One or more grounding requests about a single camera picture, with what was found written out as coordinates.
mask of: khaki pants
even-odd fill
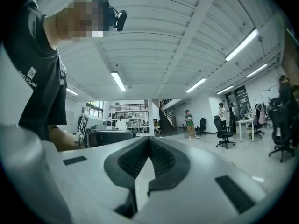
[[[194,125],[187,125],[187,132],[189,134],[189,137],[191,137],[193,134],[195,135]]]

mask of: person in white shirt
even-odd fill
[[[118,121],[116,122],[116,128],[118,130],[128,130],[127,128],[127,122],[129,122],[130,119],[125,119],[123,115],[120,116]]]
[[[223,103],[219,103],[219,111],[218,111],[218,115],[220,116],[220,120],[223,126],[223,129],[226,129],[226,109],[223,107]]]

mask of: black rectangular panel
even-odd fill
[[[85,158],[84,156],[79,156],[79,157],[76,157],[76,158],[71,158],[71,159],[64,160],[64,164],[67,166],[67,165],[71,165],[71,164],[74,164],[74,163],[77,163],[77,162],[82,162],[84,160],[87,160],[87,158]]]
[[[215,180],[239,213],[243,213],[255,205],[230,177],[222,176]]]

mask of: staircase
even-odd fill
[[[171,135],[176,131],[176,124],[174,118],[166,111],[159,108],[160,120],[162,122],[162,134]]]

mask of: short sleeve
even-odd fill
[[[65,113],[66,87],[67,87],[66,78],[64,78],[64,84],[60,85],[59,91],[50,109],[48,115],[48,125],[67,124],[66,113]]]

